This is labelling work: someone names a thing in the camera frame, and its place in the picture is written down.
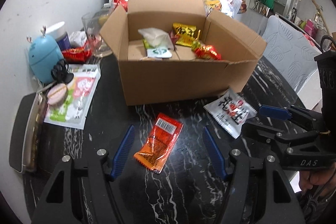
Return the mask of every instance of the open cardboard box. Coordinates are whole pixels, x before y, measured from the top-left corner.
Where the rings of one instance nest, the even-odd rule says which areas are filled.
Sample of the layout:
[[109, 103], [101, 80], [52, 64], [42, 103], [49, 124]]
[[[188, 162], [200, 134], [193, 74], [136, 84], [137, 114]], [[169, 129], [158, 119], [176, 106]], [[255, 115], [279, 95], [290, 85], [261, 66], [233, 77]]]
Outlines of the open cardboard box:
[[[174, 22], [197, 26], [200, 40], [223, 60], [195, 59], [183, 46], [168, 60], [139, 60], [146, 52], [138, 29], [169, 32]], [[127, 105], [208, 97], [229, 87], [240, 92], [266, 47], [259, 35], [225, 14], [214, 10], [206, 17], [202, 0], [129, 0], [128, 14], [118, 6], [100, 34], [117, 57]]]

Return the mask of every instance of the tabletop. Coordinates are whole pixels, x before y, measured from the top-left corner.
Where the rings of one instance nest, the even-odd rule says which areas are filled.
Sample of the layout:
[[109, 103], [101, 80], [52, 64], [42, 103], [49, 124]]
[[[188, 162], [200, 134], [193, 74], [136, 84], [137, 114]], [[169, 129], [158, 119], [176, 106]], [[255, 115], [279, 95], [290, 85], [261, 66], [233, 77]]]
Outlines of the tabletop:
[[[216, 98], [127, 107], [123, 97], [118, 64], [113, 55], [99, 60], [101, 78], [86, 118], [84, 130], [43, 124], [38, 152], [38, 170], [25, 173], [24, 191], [29, 215], [32, 216], [43, 187], [63, 155], [85, 157], [85, 151], [107, 151], [118, 146], [114, 140], [135, 126], [135, 141], [123, 173], [110, 183], [125, 224], [212, 223], [219, 211], [227, 183], [216, 177], [202, 142], [206, 125], [214, 127], [221, 138], [247, 155], [265, 157], [269, 146], [241, 137], [233, 139], [205, 111], [203, 106]], [[255, 109], [260, 105], [303, 107], [298, 96], [281, 74], [264, 58], [258, 62], [241, 95]], [[162, 112], [184, 124], [182, 132], [160, 174], [147, 170], [132, 155], [144, 144], [157, 115]], [[302, 129], [287, 121], [257, 115], [253, 121], [285, 130], [290, 134]], [[246, 211], [242, 223], [248, 222], [255, 181], [249, 183]], [[87, 178], [82, 179], [83, 200], [88, 223], [96, 223]]]

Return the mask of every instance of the pink round object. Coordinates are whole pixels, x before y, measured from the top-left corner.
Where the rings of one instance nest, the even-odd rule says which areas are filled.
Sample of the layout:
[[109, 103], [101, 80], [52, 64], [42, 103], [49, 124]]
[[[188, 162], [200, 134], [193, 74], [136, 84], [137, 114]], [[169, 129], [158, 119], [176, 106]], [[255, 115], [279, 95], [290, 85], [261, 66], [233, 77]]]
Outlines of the pink round object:
[[68, 87], [65, 84], [57, 84], [52, 87], [48, 94], [48, 104], [50, 106], [61, 105], [68, 96]]

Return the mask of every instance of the barcode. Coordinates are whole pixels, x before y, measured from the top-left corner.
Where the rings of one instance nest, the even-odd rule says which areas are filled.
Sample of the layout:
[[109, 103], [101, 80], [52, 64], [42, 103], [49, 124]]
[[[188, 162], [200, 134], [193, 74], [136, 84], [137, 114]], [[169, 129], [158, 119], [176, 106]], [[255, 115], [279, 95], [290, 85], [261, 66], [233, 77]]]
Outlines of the barcode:
[[168, 132], [169, 134], [173, 134], [176, 129], [176, 126], [174, 126], [169, 122], [166, 122], [162, 118], [159, 118], [155, 125], [163, 129], [164, 131]]

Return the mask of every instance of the green logo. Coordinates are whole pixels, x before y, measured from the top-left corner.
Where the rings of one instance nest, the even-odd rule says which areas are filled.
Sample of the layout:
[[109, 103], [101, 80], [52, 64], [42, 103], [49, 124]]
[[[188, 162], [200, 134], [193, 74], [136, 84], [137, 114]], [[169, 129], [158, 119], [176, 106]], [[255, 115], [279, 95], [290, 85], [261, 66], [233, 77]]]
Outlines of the green logo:
[[166, 53], [167, 50], [166, 50], [165, 48], [156, 48], [155, 50], [153, 50], [153, 52], [154, 52], [155, 54], [162, 55], [162, 54]]

